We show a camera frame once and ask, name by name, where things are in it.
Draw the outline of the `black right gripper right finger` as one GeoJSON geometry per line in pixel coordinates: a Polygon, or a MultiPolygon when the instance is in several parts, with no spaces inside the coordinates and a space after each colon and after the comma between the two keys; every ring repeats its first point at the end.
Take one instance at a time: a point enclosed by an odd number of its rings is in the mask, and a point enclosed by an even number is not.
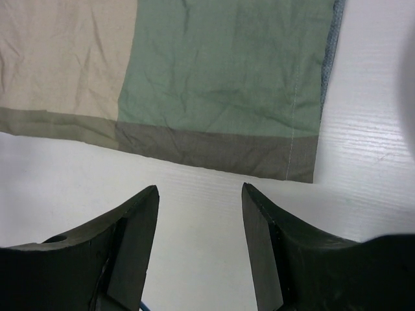
{"type": "Polygon", "coordinates": [[[341,238],[248,183],[242,209],[259,310],[414,309],[414,235],[341,238]]]}

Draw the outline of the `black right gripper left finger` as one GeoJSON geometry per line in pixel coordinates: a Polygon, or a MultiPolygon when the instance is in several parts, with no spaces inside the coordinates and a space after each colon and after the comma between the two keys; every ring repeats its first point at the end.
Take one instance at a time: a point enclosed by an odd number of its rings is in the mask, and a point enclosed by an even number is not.
{"type": "Polygon", "coordinates": [[[41,243],[1,249],[2,310],[139,310],[158,220],[151,185],[41,243]]]}

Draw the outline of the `patchwork cloth placemat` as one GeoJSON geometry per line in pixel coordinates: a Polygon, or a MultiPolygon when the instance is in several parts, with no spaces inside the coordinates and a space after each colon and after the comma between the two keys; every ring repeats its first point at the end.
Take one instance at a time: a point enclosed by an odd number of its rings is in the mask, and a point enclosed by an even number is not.
{"type": "Polygon", "coordinates": [[[1,131],[314,177],[344,1],[2,1],[1,131]]]}

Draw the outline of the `blue metal spoon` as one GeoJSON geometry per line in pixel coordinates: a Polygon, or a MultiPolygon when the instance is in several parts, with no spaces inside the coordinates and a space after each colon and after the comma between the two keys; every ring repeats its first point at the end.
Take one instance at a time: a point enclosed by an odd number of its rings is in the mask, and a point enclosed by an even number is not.
{"type": "Polygon", "coordinates": [[[139,309],[140,311],[151,311],[151,309],[143,301],[140,302],[139,309]]]}

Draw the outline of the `lavender cup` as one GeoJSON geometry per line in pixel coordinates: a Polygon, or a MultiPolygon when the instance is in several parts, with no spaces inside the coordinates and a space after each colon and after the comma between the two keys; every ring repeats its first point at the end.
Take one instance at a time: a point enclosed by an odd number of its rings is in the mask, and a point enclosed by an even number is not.
{"type": "Polygon", "coordinates": [[[399,103],[401,124],[408,143],[414,148],[414,14],[405,38],[399,74],[399,103]]]}

